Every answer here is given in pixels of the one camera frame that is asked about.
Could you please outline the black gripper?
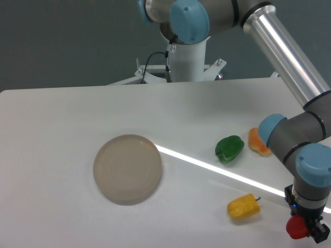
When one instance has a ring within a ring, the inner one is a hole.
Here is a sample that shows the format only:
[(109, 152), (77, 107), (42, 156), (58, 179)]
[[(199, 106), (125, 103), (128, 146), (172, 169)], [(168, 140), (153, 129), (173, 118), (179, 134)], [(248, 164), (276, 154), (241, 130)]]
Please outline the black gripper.
[(308, 184), (292, 184), (284, 188), (285, 201), (291, 208), (291, 215), (301, 216), (315, 243), (328, 238), (328, 226), (321, 223), (322, 213), (330, 194), (330, 186), (316, 187)]

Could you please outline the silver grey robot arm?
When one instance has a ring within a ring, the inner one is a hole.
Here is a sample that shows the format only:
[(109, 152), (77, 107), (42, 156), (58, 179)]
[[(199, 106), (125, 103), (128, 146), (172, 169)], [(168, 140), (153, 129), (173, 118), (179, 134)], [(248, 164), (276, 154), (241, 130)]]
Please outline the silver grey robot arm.
[(168, 82), (207, 81), (216, 78), (204, 69), (204, 56), (190, 50), (208, 37), (240, 26), (259, 45), (279, 73), (303, 113), (293, 118), (266, 117), (258, 135), (293, 175), (284, 190), (291, 209), (286, 230), (293, 239), (325, 241), (329, 228), (321, 223), (330, 194), (330, 87), (312, 65), (269, 1), (138, 1), (146, 24), (159, 23), (168, 40), (165, 78)]

